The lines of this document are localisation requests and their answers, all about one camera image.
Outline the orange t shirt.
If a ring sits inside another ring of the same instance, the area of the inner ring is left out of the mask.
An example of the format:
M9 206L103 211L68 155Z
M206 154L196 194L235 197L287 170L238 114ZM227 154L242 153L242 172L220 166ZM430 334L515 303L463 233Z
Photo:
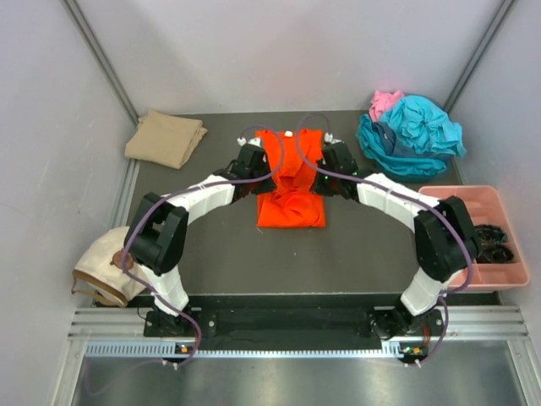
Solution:
M322 158L323 132L301 129L298 138L290 131L279 137L260 130L272 177L274 191L257 198L257 226L260 228L323 228L324 198L311 191L316 175L313 165Z

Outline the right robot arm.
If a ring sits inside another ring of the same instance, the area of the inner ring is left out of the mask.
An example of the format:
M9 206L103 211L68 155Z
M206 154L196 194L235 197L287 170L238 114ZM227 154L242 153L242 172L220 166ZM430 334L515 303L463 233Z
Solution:
M339 195L374 208L407 227L414 237L418 270L394 308L370 317L375 335L389 339L412 335L464 269L470 269L482 246L464 201L437 199L399 184L383 173L362 172L342 141L326 141L312 190Z

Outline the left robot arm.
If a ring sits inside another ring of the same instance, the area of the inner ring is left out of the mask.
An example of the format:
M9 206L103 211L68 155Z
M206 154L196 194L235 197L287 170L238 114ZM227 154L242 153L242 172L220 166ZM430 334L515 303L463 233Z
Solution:
M185 310L189 296L178 270L189 225L217 208L276 187L262 139L239 142L238 157L227 167L182 192L149 193L139 203L124 240L120 268L152 293L150 322L156 330L179 336L195 324Z

